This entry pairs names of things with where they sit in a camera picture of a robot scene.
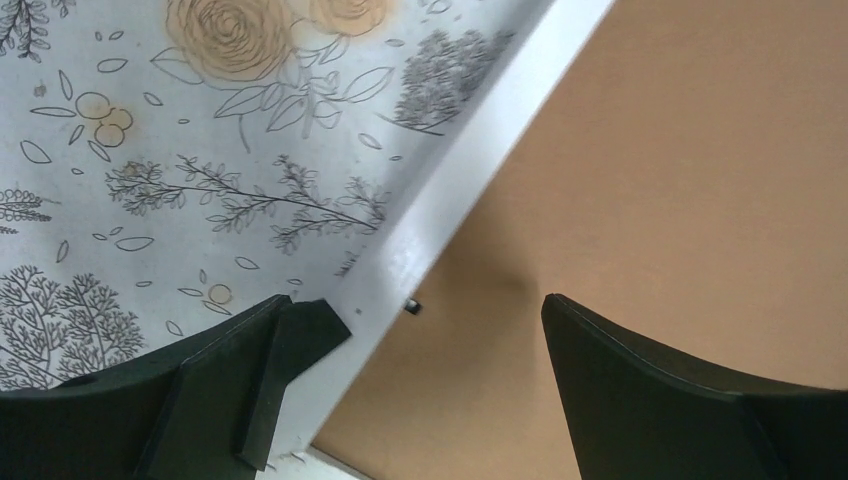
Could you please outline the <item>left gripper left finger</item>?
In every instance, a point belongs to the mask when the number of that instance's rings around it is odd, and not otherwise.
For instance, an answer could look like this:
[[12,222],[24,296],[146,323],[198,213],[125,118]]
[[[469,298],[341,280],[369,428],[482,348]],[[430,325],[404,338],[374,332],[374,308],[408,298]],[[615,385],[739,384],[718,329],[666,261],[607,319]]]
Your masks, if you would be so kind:
[[5,392],[1,475],[253,480],[288,385],[349,335],[327,302],[276,295],[131,361]]

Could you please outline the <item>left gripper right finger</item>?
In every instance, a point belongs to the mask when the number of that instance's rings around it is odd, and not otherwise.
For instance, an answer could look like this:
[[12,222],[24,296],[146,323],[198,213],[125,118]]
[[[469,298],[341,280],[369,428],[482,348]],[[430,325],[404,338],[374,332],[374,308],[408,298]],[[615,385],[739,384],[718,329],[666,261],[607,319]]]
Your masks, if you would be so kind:
[[733,370],[561,294],[541,321],[585,479],[843,479],[847,394]]

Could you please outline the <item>white picture frame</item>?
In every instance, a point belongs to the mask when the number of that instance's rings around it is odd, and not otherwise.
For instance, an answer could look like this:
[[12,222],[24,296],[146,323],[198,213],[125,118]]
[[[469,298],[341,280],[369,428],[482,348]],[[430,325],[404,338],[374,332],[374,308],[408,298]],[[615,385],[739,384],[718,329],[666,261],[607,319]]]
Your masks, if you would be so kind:
[[607,1],[519,1],[518,26],[378,233],[323,301],[283,308],[269,384],[280,394],[267,479],[353,479],[310,449],[332,410],[413,297],[597,26]]

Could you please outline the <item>brown backing board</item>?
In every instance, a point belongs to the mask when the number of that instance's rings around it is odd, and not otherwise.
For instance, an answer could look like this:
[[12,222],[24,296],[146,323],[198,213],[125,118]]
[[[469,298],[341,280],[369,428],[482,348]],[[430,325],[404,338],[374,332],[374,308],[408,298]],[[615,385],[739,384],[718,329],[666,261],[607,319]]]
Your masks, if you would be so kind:
[[318,448],[376,479],[578,478],[549,293],[845,388],[846,3],[617,2]]

